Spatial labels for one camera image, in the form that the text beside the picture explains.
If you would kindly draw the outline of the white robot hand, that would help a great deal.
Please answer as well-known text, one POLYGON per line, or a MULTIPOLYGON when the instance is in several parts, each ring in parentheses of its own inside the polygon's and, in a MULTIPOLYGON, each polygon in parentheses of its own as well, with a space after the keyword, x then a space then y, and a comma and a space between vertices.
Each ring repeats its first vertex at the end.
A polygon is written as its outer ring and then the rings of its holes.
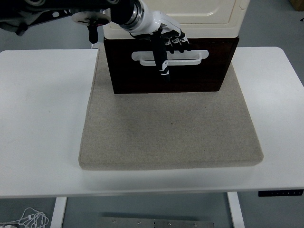
POLYGON ((171 79, 167 51, 173 54, 175 50, 181 53, 191 50, 179 22, 160 11, 150 10, 141 0, 134 2, 131 18, 120 27, 135 39, 150 41, 156 67, 166 82, 171 79))

